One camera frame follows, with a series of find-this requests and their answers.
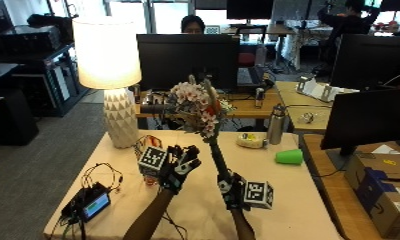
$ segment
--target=table lamp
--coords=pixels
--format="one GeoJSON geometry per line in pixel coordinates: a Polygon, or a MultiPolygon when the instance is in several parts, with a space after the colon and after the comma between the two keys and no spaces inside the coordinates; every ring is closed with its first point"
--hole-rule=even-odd
{"type": "Polygon", "coordinates": [[[135,24],[114,17],[75,18],[82,85],[105,89],[105,120],[117,148],[138,140],[138,120],[126,87],[142,80],[135,24]]]}

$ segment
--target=flower bouquet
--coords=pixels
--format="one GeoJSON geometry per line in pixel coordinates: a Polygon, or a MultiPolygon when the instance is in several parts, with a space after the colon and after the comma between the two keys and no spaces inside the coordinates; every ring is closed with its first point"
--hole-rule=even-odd
{"type": "Polygon", "coordinates": [[[179,83],[172,89],[167,102],[167,113],[171,120],[179,123],[187,132],[200,134],[210,144],[212,158],[224,178],[230,177],[224,157],[218,145],[220,126],[226,123],[226,115],[235,108],[227,100],[219,99],[210,80],[202,84],[195,81],[179,83]]]}

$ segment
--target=water bottle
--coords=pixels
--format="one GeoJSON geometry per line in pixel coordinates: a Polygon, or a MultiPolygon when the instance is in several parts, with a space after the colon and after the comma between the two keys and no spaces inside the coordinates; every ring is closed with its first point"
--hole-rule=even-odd
{"type": "Polygon", "coordinates": [[[271,120],[267,132],[267,139],[270,144],[278,145],[282,142],[283,125],[286,120],[286,107],[279,103],[272,110],[271,120]]]}
{"type": "Polygon", "coordinates": [[[258,40],[258,48],[256,48],[256,56],[255,56],[255,66],[266,66],[266,59],[267,59],[267,47],[264,43],[258,40]]]}

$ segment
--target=white lampshade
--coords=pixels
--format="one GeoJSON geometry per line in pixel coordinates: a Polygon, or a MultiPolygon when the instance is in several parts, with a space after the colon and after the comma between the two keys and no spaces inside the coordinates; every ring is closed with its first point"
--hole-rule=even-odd
{"type": "Polygon", "coordinates": [[[74,37],[81,83],[117,89],[142,80],[135,24],[114,17],[75,18],[74,37]]]}

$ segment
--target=cardboard box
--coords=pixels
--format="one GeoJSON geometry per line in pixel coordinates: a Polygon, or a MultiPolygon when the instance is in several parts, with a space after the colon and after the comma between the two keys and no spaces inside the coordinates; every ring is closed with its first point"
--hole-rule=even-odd
{"type": "Polygon", "coordinates": [[[346,178],[381,237],[400,239],[400,154],[357,154],[346,178]]]}

